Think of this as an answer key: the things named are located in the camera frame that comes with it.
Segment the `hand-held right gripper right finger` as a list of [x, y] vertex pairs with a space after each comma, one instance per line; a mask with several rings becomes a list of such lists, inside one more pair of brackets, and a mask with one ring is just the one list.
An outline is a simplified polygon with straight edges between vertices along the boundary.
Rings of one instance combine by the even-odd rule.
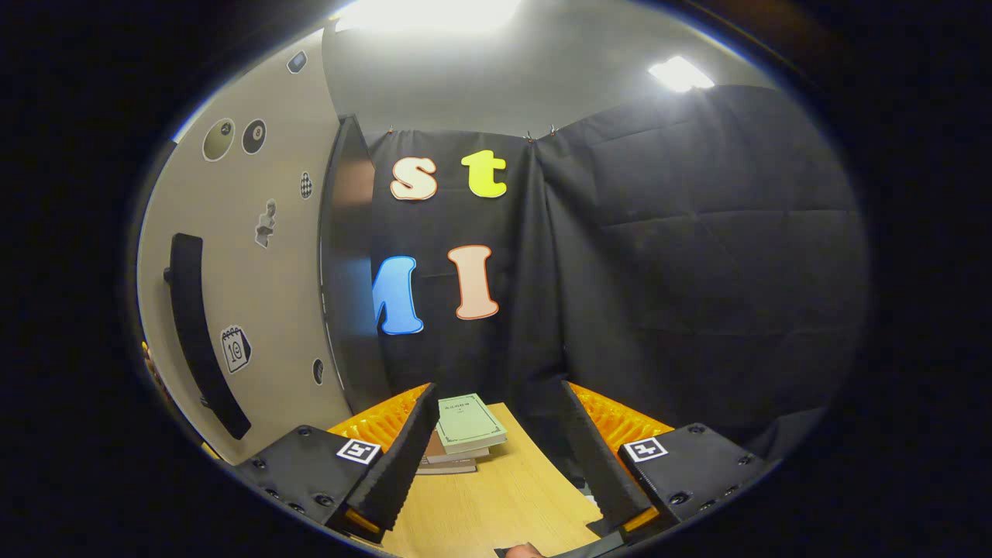
[[770, 469], [705, 424], [673, 428], [569, 381], [560, 424], [598, 503], [596, 527], [624, 543], [714, 511]]

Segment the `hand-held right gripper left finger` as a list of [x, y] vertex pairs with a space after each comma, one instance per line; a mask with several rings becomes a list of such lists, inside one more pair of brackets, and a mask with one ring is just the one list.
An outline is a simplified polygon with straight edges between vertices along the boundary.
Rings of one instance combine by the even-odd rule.
[[235, 472], [309, 522], [381, 543], [394, 528], [437, 420], [436, 384], [423, 384], [337, 427], [291, 428]]

